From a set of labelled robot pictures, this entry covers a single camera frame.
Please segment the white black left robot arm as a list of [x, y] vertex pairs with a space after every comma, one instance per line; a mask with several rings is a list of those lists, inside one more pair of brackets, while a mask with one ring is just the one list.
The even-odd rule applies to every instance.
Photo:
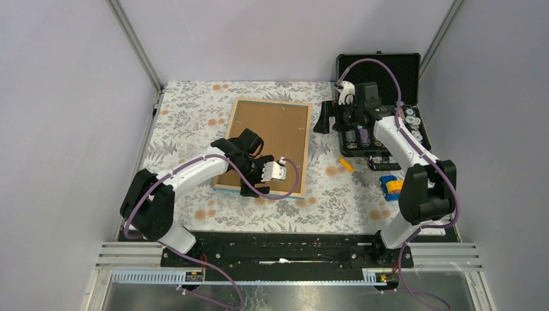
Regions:
[[[203, 153], [159, 173], [142, 169], [135, 174], [120, 208], [124, 236], [172, 248], [182, 264], [193, 266], [201, 257], [196, 237], [174, 218], [176, 201], [191, 189], [213, 179], [216, 187], [243, 197], [300, 198], [310, 133], [327, 133], [336, 114], [335, 104], [325, 101], [318, 123], [312, 124], [312, 109], [303, 102], [237, 99], [227, 134]], [[229, 172], [238, 176], [237, 184], [224, 184]]]

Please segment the yellow handled screwdriver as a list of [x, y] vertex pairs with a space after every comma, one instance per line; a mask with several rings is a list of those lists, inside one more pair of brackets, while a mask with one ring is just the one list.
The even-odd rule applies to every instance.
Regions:
[[352, 175], [352, 178], [356, 179], [357, 181], [360, 182], [360, 184], [362, 184], [363, 186], [365, 187], [368, 187], [370, 185], [370, 183], [368, 182], [368, 180], [366, 179], [366, 177], [364, 176], [364, 174], [358, 170], [356, 170], [349, 162], [347, 162], [347, 160], [345, 160], [344, 158], [340, 158], [339, 159], [339, 163], [346, 169], [350, 172], [350, 174]]

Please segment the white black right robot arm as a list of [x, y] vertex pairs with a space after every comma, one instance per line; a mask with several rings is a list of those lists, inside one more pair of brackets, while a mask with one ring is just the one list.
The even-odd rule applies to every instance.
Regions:
[[383, 108], [376, 95], [375, 83], [354, 85], [336, 82], [337, 106], [343, 123], [370, 127], [372, 135], [391, 153], [405, 173], [399, 195], [399, 212], [381, 230], [382, 243], [371, 250], [375, 264], [387, 267], [397, 258], [396, 249], [412, 239], [423, 228], [435, 228], [436, 221], [458, 214], [456, 167], [450, 160], [442, 161], [421, 145], [400, 117], [403, 103]]

